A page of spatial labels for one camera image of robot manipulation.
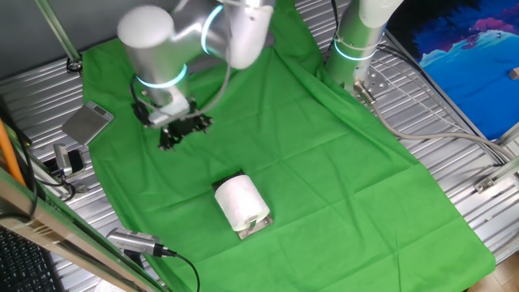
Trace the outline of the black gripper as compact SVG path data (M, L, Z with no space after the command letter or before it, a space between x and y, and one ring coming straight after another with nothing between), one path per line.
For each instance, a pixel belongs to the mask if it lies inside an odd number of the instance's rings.
M162 151L174 150L174 146L181 142L177 135L188 135L197 131L206 133L211 125L212 118L205 114L175 120L169 124L169 130L161 128L158 148Z

